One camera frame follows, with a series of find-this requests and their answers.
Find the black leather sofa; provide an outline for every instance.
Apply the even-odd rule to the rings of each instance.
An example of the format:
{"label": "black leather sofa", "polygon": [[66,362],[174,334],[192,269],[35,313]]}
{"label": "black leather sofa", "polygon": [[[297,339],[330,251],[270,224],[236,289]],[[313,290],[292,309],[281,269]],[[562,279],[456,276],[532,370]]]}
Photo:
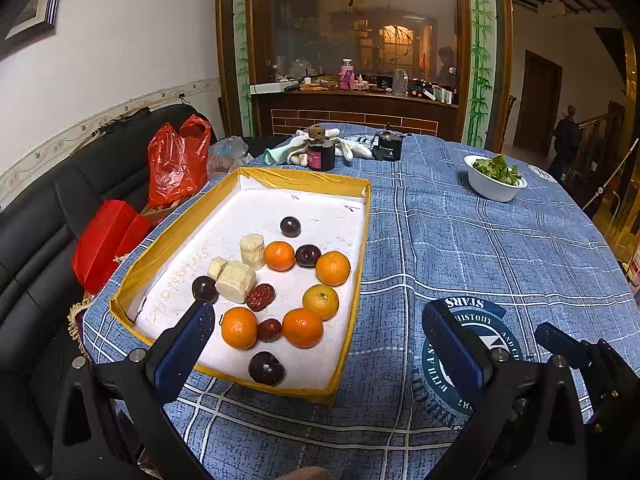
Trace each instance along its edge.
{"label": "black leather sofa", "polygon": [[165,122],[178,130],[193,113],[171,105],[114,124],[0,212],[0,430],[41,478],[52,473],[60,392],[79,354],[66,321],[83,295],[70,265],[78,238],[103,200],[142,210],[149,141]]}

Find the red plastic bag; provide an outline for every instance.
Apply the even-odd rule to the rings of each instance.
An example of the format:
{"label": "red plastic bag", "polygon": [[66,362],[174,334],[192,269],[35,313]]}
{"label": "red plastic bag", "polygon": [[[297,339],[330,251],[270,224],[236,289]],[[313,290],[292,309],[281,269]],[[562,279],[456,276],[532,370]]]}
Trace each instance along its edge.
{"label": "red plastic bag", "polygon": [[197,193],[207,182],[207,156],[211,125],[197,115],[189,117],[177,134],[164,124],[148,147],[148,207],[171,203]]}
{"label": "red plastic bag", "polygon": [[145,239],[151,225],[122,200],[104,202],[82,233],[71,267],[85,290],[97,294],[124,256]]}

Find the glass window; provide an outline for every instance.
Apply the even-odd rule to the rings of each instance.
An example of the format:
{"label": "glass window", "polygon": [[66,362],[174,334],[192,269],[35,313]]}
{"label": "glass window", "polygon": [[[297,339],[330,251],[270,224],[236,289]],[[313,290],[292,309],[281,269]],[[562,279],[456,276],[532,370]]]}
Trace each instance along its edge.
{"label": "glass window", "polygon": [[272,0],[271,59],[282,75],[407,70],[457,87],[456,0]]}

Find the pink bottle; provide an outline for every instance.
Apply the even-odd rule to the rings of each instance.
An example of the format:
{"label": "pink bottle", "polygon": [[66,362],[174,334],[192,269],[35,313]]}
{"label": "pink bottle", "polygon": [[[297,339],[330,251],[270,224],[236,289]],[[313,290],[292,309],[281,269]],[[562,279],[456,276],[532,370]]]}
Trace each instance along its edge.
{"label": "pink bottle", "polygon": [[353,73],[351,59],[343,59],[340,68],[340,90],[353,90],[355,88],[356,76]]}

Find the sofa backrest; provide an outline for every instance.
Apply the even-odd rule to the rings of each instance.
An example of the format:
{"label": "sofa backrest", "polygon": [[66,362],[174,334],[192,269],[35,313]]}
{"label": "sofa backrest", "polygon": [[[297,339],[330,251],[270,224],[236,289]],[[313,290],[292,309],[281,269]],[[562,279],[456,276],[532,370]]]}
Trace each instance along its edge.
{"label": "sofa backrest", "polygon": [[0,372],[27,375],[83,290],[71,269],[78,238],[103,200],[140,211],[146,147],[165,122],[197,113],[179,104],[114,124],[60,162],[0,212]]}

